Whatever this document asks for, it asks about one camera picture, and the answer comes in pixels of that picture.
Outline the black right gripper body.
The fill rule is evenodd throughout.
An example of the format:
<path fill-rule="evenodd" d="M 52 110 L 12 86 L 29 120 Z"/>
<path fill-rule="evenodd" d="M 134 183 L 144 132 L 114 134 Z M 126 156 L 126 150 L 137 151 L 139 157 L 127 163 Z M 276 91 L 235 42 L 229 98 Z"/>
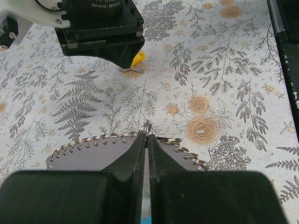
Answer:
<path fill-rule="evenodd" d="M 70 27 L 56 28 L 67 56 L 134 57 L 144 46 L 144 20 L 131 0 L 64 0 L 63 21 Z"/>

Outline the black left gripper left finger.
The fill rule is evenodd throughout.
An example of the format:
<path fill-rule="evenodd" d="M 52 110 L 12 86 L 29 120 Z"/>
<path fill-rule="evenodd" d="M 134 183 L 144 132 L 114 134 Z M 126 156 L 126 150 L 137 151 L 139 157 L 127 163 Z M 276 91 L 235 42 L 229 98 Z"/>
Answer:
<path fill-rule="evenodd" d="M 101 171 L 26 170 L 0 188 L 3 224 L 138 224 L 146 135 Z"/>

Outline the yellow key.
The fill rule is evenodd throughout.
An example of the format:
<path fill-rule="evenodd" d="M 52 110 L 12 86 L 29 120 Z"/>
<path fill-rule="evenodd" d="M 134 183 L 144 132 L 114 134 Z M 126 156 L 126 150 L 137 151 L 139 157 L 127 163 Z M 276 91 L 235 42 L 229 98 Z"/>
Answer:
<path fill-rule="evenodd" d="M 119 68 L 118 70 L 121 72 L 134 71 L 143 74 L 144 69 L 137 68 L 136 65 L 141 63 L 145 59 L 145 54 L 143 52 L 139 52 L 133 59 L 131 67 L 129 69 Z"/>

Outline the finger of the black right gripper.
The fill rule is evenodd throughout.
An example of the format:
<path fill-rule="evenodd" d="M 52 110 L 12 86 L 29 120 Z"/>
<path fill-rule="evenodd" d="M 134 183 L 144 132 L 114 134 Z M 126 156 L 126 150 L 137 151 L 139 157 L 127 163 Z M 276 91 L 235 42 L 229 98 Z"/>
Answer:
<path fill-rule="evenodd" d="M 98 56 L 113 64 L 128 69 L 131 67 L 134 57 L 143 47 L 143 43 L 119 43 L 100 44 L 98 46 Z"/>

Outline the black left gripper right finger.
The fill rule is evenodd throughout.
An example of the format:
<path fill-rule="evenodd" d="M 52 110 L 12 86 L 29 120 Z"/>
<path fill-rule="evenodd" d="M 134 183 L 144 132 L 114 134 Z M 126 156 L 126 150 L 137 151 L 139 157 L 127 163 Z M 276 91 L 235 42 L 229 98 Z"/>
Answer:
<path fill-rule="evenodd" d="M 285 224 L 268 178 L 251 171 L 189 171 L 148 137 L 154 224 Z"/>

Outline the blue key tag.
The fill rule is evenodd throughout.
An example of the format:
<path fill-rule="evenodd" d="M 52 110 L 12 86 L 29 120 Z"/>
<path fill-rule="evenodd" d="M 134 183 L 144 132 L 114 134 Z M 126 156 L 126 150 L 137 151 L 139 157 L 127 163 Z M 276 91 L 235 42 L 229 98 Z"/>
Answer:
<path fill-rule="evenodd" d="M 145 218 L 141 221 L 141 224 L 152 224 L 151 217 Z"/>

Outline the grey crescent keyring holder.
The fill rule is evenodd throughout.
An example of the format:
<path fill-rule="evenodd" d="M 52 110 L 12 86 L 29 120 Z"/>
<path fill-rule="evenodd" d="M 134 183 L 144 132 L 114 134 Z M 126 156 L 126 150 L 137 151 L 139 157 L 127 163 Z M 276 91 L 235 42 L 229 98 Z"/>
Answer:
<path fill-rule="evenodd" d="M 123 155 L 139 134 L 150 134 L 151 128 L 152 124 L 146 121 L 138 132 L 93 136 L 62 145 L 46 159 L 47 169 L 102 170 Z M 180 145 L 181 139 L 157 137 L 157 141 L 170 157 L 187 170 L 208 170 L 197 154 Z"/>

